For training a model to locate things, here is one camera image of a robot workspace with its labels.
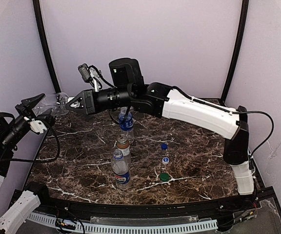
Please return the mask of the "clear white cap bottle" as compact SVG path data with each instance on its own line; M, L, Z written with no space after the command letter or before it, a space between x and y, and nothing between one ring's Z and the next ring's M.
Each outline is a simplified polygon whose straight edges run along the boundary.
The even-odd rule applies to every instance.
M69 110L67 104L74 97L69 97L66 93L45 95L45 97L33 108L36 116L51 115L54 117L66 115Z

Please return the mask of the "blue label water bottle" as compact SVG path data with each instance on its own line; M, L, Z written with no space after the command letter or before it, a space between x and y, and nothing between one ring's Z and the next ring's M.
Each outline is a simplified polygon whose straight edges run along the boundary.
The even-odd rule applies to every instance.
M127 107L121 107L118 121L120 124L121 132L127 136L130 144L132 144L135 140L134 123L132 113L128 112L127 114Z

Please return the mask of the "green cap coffee bottle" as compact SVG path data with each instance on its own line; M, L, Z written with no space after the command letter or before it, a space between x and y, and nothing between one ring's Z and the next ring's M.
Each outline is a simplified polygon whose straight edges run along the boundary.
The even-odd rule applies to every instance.
M128 166L131 164L131 148L130 143L126 135L120 134L117 137L116 147L121 150L123 157Z

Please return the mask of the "Pepsi label bottle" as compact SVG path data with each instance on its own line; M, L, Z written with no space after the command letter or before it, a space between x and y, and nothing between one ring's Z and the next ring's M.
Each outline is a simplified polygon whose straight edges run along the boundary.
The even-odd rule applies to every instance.
M116 149L111 157L111 167L114 173L116 186L121 190L127 190L131 185L129 166L121 150Z

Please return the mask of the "dark blue bottle cap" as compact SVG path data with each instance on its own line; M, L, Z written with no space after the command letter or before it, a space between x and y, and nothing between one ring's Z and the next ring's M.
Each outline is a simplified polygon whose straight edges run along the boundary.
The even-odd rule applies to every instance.
M168 145L167 145L166 143L163 143L163 144L161 145L161 148L162 148L163 150L167 150L167 149L168 149Z

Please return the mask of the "green bottle cap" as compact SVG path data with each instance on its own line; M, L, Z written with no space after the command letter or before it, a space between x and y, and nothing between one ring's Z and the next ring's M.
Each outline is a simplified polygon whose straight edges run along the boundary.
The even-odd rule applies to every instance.
M159 178L160 178L161 181L167 182L167 181L169 181L170 176L169 176L168 173L161 173L161 174L159 175Z

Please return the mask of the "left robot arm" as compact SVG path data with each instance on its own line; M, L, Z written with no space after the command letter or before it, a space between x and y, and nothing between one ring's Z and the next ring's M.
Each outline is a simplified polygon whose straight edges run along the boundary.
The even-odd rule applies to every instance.
M10 163L24 161L13 157L21 139L29 131L42 134L52 128L52 123L47 122L48 117L37 118L33 112L34 107L44 97L45 94L40 94L22 100L21 104L16 106L18 117L0 111L0 189L7 176ZM37 182L29 183L19 199L0 218L0 234L15 234L36 208L49 203L47 186Z

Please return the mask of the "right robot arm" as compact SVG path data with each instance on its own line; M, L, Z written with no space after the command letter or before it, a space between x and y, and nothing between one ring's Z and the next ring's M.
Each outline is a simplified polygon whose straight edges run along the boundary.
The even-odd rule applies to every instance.
M145 84L135 58L119 58L109 63L114 86L105 90L83 90L70 99L66 108L85 115L119 107L184 121L225 139L223 160L232 167L240 195L250 195L255 185L249 169L249 127L246 108L228 108L189 96L176 86L154 82Z

